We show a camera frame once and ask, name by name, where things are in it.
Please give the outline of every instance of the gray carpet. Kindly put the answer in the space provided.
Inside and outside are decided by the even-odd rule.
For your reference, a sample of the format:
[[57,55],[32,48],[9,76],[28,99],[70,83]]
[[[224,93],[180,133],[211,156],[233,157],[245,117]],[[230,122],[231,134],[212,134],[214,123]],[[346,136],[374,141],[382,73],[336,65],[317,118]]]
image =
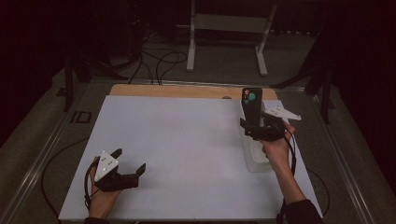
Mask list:
[[[268,86],[283,81],[297,74],[306,53],[312,46],[313,39],[308,36],[273,36],[268,40],[264,51],[267,62],[268,77],[260,77],[258,66],[251,44],[229,46],[219,44],[212,46],[205,40],[198,42],[196,51],[195,70],[188,73],[185,63],[178,64],[163,77],[164,84],[196,84],[207,85],[230,84],[233,86],[257,85]],[[148,42],[147,51],[161,57],[164,51],[152,48],[173,48],[187,53],[188,46],[183,43],[164,44]],[[167,58],[174,60],[175,55]],[[157,60],[144,55],[144,61],[149,64],[149,70],[154,74]],[[122,71],[120,74],[130,77],[137,64]],[[51,149],[51,155],[65,148],[56,157],[45,175],[45,190],[55,209],[62,208],[68,186],[77,169],[79,158],[87,144],[85,138],[90,136],[94,122],[98,116],[104,98],[108,95],[112,85],[118,81],[97,74],[91,84],[80,84],[76,89],[76,103],[71,112],[63,112],[64,98],[56,97],[56,92],[63,84],[63,72],[54,77],[53,87],[40,99],[30,114],[10,136],[0,150],[0,216],[6,212],[14,194],[21,185],[25,174],[35,163],[41,150]],[[149,83],[148,70],[139,70],[132,83]],[[306,80],[294,84],[303,87]],[[381,175],[362,135],[347,112],[336,88],[332,88],[332,103],[329,126],[324,125],[316,109],[315,99],[300,92],[300,89],[286,89],[277,92],[284,106],[302,116],[301,121],[294,121],[297,128],[295,134],[302,152],[305,165],[315,172],[329,190],[330,207],[324,217],[326,223],[371,223],[361,221],[359,207],[352,200],[350,186],[345,181],[343,170],[334,158],[329,130],[342,151],[350,173],[359,186],[360,193],[369,208],[374,223],[396,223],[396,200],[390,191],[384,177]],[[75,111],[92,112],[89,123],[70,123]],[[58,120],[66,120],[64,126],[57,126]],[[77,141],[76,145],[66,148]],[[314,173],[309,173],[319,205],[324,211],[328,207],[328,198],[324,185]],[[46,205],[40,192],[40,180],[33,179],[31,187],[26,190],[19,203],[15,216],[11,216],[9,223],[56,223],[56,219]],[[262,223],[275,223],[273,220]]]

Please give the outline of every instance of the white tabletop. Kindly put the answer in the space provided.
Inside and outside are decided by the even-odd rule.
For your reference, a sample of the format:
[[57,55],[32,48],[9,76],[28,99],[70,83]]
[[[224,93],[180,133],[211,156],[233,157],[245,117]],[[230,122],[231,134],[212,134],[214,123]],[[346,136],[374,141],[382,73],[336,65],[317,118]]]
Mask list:
[[[280,101],[266,101],[281,105]],[[282,194],[273,171],[251,173],[239,133],[239,101],[107,96],[66,196],[60,219],[83,219],[83,181],[94,156],[122,148],[119,173],[146,172],[109,218],[254,220],[275,218]],[[296,179],[318,207],[300,151]]]

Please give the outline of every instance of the dark background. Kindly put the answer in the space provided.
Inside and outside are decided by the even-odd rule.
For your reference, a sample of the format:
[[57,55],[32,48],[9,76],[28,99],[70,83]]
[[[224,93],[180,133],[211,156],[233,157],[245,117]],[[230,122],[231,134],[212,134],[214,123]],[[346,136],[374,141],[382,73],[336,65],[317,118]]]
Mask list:
[[[103,23],[95,18],[92,7],[104,2],[2,1],[0,145],[50,87],[52,77],[64,68],[64,46],[74,45],[92,55],[111,56],[100,31]],[[151,29],[175,37],[176,24],[190,22],[190,1],[144,2],[141,17]],[[207,13],[260,16],[262,9],[267,8],[262,1],[245,1],[243,6],[236,0],[227,4],[198,2],[197,9]],[[339,88],[394,192],[395,24],[396,7],[391,0],[318,0],[282,1],[272,27],[277,34],[298,31],[318,35],[304,68],[328,61],[336,63],[333,84]]]

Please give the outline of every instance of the hand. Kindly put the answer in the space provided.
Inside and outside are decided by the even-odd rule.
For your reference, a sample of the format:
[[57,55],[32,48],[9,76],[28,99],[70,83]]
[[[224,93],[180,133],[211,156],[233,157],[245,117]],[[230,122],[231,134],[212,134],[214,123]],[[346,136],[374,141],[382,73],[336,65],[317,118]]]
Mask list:
[[[285,123],[285,128],[289,130],[290,133],[295,132],[295,128],[289,125],[287,122]],[[291,139],[291,134],[289,132],[285,133],[288,141]],[[267,142],[259,139],[262,143],[262,152],[267,155],[268,160],[271,162],[271,165],[274,169],[278,167],[289,167],[289,145],[286,143],[285,139],[278,139],[274,142]]]
[[91,207],[90,207],[90,217],[96,218],[107,218],[113,209],[114,203],[119,197],[121,190],[113,191],[113,192],[103,192],[99,190],[94,185],[94,177],[96,174],[96,166],[92,167],[90,170],[90,178],[91,178]]

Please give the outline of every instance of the sleeve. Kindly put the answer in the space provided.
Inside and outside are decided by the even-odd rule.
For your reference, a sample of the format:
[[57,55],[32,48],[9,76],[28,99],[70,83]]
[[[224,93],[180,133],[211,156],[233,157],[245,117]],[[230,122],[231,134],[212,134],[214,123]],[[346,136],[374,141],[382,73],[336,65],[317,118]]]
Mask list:
[[107,220],[96,218],[96,217],[87,217],[84,220],[84,224],[110,224]]
[[317,208],[309,200],[290,203],[286,207],[286,220],[289,224],[323,224]]

